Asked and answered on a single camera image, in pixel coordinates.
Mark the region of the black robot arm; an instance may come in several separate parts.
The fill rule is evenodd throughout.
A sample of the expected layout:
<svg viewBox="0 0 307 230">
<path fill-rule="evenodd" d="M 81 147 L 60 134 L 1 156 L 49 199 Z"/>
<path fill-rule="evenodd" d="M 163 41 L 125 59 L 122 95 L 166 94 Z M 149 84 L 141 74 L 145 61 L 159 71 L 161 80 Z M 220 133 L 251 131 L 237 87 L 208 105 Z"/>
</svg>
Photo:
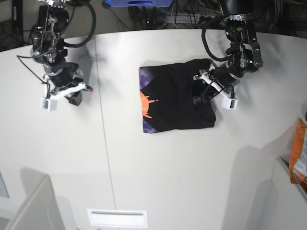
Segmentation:
<svg viewBox="0 0 307 230">
<path fill-rule="evenodd" d="M 50 109 L 60 98 L 66 98 L 70 104 L 79 106 L 82 92 L 92 91 L 82 78 L 76 77 L 79 65 L 68 62 L 68 48 L 80 48 L 86 45 L 94 35 L 96 13 L 88 0 L 45 0 L 39 7 L 37 23 L 34 26 L 30 59 L 43 65 L 45 74 L 39 80 L 45 87 L 42 106 Z M 73 15 L 69 14 L 65 4 L 72 7 L 84 6 L 89 9 L 92 17 L 88 36 L 78 44 L 64 41 L 65 31 L 69 27 Z"/>
<path fill-rule="evenodd" d="M 237 106 L 235 86 L 245 73 L 255 73 L 263 66 L 260 45 L 257 41 L 253 19 L 253 2 L 251 0 L 221 0 L 221 14 L 214 18 L 208 17 L 201 32 L 205 50 L 213 60 L 210 67 L 201 70 L 194 80 L 207 84 L 199 96 L 193 98 L 194 104 L 210 101 L 222 94 L 227 102 L 227 108 Z M 216 57 L 209 49 L 206 32 L 213 25 L 225 25 L 225 34 L 231 42 L 226 50 L 226 57 Z"/>
</svg>

